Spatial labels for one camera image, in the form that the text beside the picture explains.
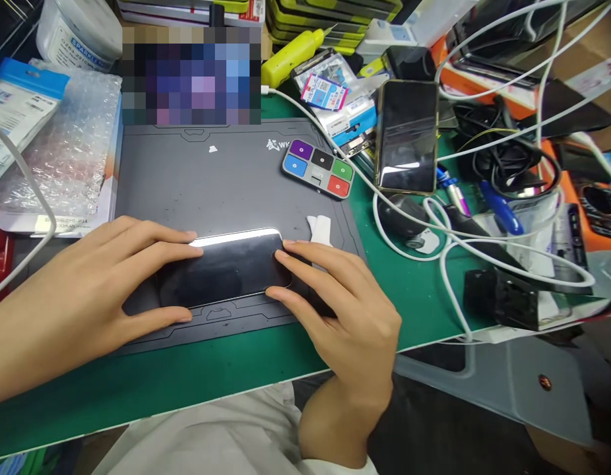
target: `workbench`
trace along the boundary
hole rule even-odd
[[[264,97],[261,106],[263,118],[301,116],[278,96]],[[439,153],[451,151],[441,139]],[[371,192],[360,180],[349,199],[368,264],[402,315],[399,350],[461,335],[437,261],[410,261],[387,247],[373,223]],[[449,255],[458,296],[465,271],[482,265],[462,249]],[[468,323],[474,331],[495,325],[472,317]],[[100,358],[0,404],[0,457],[326,369],[298,323]]]

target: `person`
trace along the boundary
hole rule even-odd
[[[191,320],[182,307],[128,316],[121,305],[160,267],[197,258],[181,232],[123,216],[57,254],[0,303],[0,402],[114,351]],[[276,259],[312,287],[337,318],[270,287],[304,326],[334,376],[294,406],[289,383],[131,424],[99,474],[374,474],[367,440],[393,390],[401,318],[361,258],[285,241]]]

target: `phone screen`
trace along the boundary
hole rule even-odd
[[[189,245],[202,247],[204,255],[156,273],[162,307],[200,307],[292,283],[292,273],[274,257],[282,248],[274,228],[200,237]]]
[[[380,95],[376,184],[433,193],[437,167],[437,85],[388,80]]]

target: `right hand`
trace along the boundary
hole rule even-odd
[[[283,287],[266,295],[283,303],[301,322],[323,361],[350,398],[387,402],[402,320],[361,258],[323,244],[284,241],[284,247],[328,271],[283,251],[275,257],[312,287],[336,313],[320,316],[306,299]]]

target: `yellow tool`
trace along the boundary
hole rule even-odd
[[[334,26],[325,31],[320,28],[316,31],[305,31],[285,45],[276,55],[261,65],[261,84],[271,88],[279,87],[290,77],[290,71],[295,66],[314,56]]]

